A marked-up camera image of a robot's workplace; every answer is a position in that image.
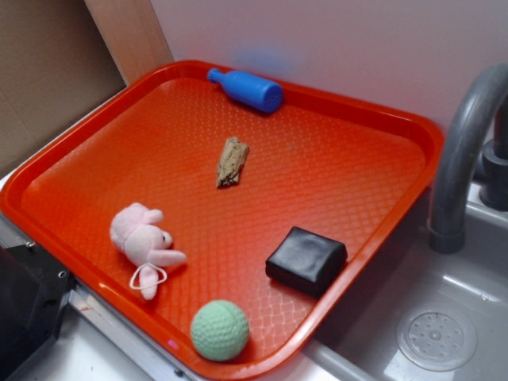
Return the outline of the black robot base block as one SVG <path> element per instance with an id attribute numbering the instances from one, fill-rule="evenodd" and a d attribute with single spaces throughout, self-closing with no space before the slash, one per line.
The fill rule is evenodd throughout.
<path id="1" fill-rule="evenodd" d="M 1 379 L 58 341 L 73 276 L 39 245 L 1 249 Z"/>

